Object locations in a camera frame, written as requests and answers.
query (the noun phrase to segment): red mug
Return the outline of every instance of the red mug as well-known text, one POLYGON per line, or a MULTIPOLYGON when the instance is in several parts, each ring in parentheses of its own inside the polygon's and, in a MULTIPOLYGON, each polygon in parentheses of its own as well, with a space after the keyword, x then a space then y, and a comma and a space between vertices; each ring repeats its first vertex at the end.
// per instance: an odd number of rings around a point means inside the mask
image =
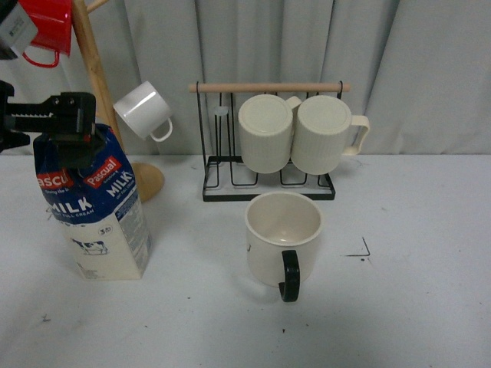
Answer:
POLYGON ((42 64, 33 61, 26 53, 25 60, 37 67, 56 67, 60 53, 70 56, 71 48, 71 0, 18 0, 28 13, 38 34, 31 44, 54 51, 54 62, 42 64))

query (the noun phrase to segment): pascual logo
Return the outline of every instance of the pascual logo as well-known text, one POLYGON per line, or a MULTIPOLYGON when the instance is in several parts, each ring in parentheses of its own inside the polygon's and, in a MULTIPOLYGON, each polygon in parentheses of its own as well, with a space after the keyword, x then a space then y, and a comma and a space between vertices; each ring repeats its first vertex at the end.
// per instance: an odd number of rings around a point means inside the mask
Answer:
POLYGON ((99 188, 104 180, 111 174, 114 173, 121 167, 121 163, 114 158, 114 156, 109 157, 104 161, 104 164, 91 176, 84 179, 84 182, 91 186, 92 188, 99 188))
POLYGON ((74 184, 65 169, 53 173, 38 174, 37 177, 41 189, 59 189, 64 186, 70 187, 74 184))

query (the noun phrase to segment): upside-down mug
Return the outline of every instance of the upside-down mug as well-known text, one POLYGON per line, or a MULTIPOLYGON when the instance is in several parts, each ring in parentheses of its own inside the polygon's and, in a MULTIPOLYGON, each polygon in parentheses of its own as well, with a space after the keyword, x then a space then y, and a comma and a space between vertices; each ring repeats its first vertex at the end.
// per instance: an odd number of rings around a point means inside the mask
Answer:
POLYGON ((368 132, 368 118, 352 115, 346 103, 319 95, 298 108, 292 144, 292 162, 307 174, 321 175, 334 170, 341 155, 357 155, 368 132), (349 127, 360 127, 352 146, 346 146, 349 127))
POLYGON ((301 101, 260 94, 239 110, 242 161, 252 171, 269 174, 285 167, 292 148, 293 118, 301 101))

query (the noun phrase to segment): white mug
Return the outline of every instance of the white mug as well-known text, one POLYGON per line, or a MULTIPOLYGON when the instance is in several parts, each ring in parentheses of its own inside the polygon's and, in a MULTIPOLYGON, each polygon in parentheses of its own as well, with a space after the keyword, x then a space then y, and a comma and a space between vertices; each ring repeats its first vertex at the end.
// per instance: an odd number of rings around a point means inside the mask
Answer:
POLYGON ((156 142, 163 142, 172 134, 172 110, 148 81, 117 101, 114 109, 142 140, 151 136, 156 142), (154 136, 153 131, 166 121, 169 123, 167 133, 161 137, 154 136))
POLYGON ((320 208, 302 194, 267 192, 249 203, 245 223, 252 274, 279 288, 283 301, 296 301, 320 246, 320 208))
POLYGON ((298 108, 292 144, 292 162, 307 174, 321 175, 334 170, 341 155, 357 155, 368 132, 368 118, 351 115, 346 103, 319 95, 298 108), (350 126, 361 128, 353 146, 346 147, 350 126))
POLYGON ((301 101, 260 94, 239 110, 242 161, 252 171, 269 174, 285 167, 292 148, 293 116, 301 101))

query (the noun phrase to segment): milk carton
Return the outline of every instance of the milk carton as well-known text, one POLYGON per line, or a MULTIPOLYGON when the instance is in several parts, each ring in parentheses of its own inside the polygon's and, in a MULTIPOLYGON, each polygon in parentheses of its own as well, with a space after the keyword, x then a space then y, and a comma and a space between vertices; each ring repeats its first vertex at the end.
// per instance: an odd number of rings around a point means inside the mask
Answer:
POLYGON ((111 129, 97 128, 106 146, 87 169, 60 167, 56 146, 37 138, 38 184, 86 279, 139 279, 151 240, 135 175, 111 129))

